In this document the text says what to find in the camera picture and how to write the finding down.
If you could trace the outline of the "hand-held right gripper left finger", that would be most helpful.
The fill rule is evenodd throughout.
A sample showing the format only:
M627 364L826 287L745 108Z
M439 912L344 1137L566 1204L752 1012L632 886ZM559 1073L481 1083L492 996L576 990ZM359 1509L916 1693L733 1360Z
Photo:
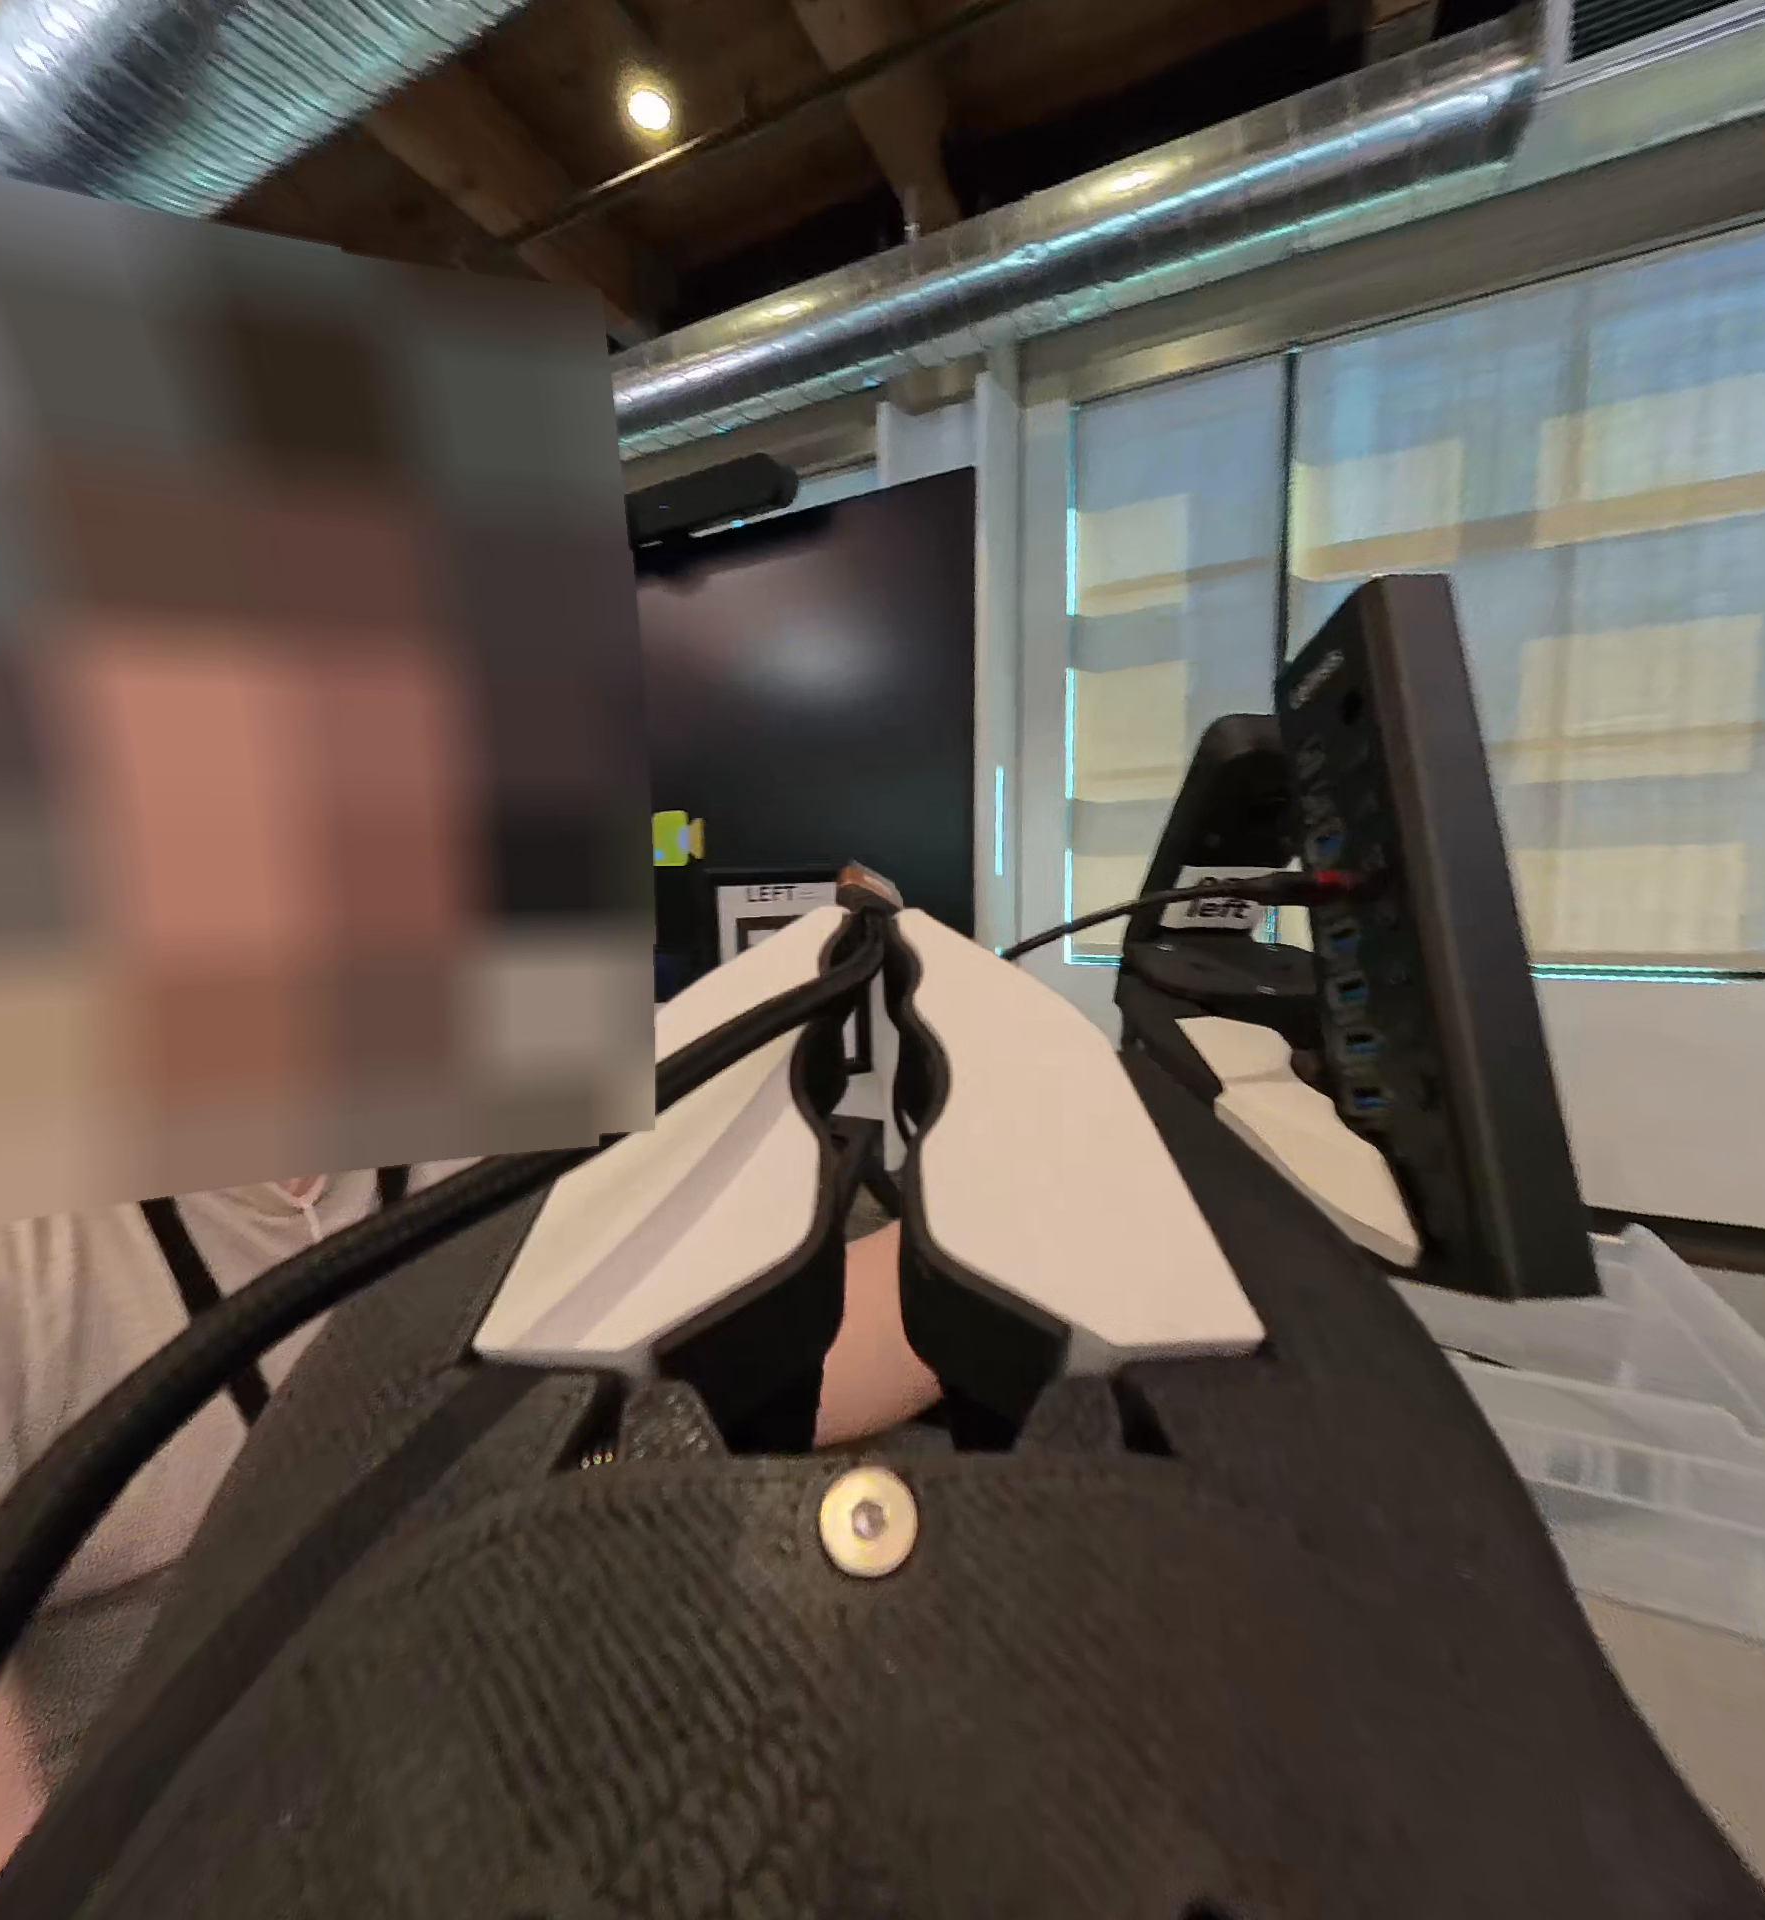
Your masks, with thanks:
M862 1153L842 1018L810 1018L559 1176L472 1333L484 1362L687 1382L742 1452L864 1437Z

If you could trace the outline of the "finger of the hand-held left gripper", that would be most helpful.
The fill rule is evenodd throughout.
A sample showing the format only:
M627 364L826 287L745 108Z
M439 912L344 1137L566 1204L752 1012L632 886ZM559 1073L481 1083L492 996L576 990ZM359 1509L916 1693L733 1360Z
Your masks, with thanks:
M1333 1098L1299 1077L1275 1029L1185 1018L1174 1031L1212 1076L1212 1115L1299 1196L1383 1267L1415 1267L1421 1238L1386 1159L1352 1132Z

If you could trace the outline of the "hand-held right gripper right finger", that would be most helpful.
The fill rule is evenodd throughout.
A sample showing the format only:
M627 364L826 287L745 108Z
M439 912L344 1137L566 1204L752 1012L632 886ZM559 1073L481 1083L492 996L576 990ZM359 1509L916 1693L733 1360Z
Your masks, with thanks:
M1061 1379L1254 1356L1264 1328L1113 1045L926 912L884 926L900 1318L970 1443Z

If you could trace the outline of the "black usb hub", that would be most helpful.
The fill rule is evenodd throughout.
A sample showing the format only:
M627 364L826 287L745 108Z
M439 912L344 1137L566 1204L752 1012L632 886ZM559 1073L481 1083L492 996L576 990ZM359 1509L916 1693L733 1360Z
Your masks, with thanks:
M1333 1100L1397 1176L1412 1279L1600 1298L1446 576L1350 591L1276 673L1276 732Z

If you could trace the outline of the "person's left forearm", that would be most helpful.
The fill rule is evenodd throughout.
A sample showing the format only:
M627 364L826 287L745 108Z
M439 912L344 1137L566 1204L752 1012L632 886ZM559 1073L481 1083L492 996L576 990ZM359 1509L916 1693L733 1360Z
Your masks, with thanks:
M923 1419L936 1378L907 1346L900 1312L900 1224L845 1246L845 1308L820 1362L814 1450L842 1450Z

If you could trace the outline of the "clear plastic bin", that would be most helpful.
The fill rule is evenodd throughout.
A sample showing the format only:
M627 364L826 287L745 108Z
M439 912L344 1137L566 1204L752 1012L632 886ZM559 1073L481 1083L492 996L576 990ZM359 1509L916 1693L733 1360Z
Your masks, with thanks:
M1765 1336L1646 1227L1591 1251L1584 1301L1397 1289L1581 1594L1765 1645Z

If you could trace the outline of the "black monitor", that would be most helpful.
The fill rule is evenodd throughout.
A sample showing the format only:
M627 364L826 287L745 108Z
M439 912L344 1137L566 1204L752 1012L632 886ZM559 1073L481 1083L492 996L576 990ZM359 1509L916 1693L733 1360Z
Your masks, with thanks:
M864 862L976 933L976 474L941 470L634 553L658 944L716 884Z

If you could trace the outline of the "large window with roller shades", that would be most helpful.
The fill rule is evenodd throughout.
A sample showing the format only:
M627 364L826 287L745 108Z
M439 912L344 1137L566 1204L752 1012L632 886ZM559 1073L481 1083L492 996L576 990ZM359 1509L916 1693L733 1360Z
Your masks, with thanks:
M1073 408L1064 912L1389 572L1452 578L1536 958L1765 974L1765 226Z

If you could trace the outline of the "white air vent grille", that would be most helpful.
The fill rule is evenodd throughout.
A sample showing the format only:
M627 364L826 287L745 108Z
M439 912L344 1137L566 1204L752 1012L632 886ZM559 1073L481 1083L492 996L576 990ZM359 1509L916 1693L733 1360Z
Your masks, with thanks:
M1765 4L1542 4L1542 93L1626 79L1765 30Z

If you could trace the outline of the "long spiral metal duct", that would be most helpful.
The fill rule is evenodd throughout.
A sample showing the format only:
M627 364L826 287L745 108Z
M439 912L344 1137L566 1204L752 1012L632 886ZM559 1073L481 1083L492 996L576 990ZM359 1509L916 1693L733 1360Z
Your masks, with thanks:
M1192 294L1475 200L1542 90L1542 10L1308 87L608 364L623 463Z

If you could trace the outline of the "large round metal duct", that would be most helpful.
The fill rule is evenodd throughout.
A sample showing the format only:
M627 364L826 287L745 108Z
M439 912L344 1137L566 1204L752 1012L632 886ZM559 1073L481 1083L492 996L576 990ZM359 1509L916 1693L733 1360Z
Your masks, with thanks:
M212 219L523 4L0 4L0 177Z

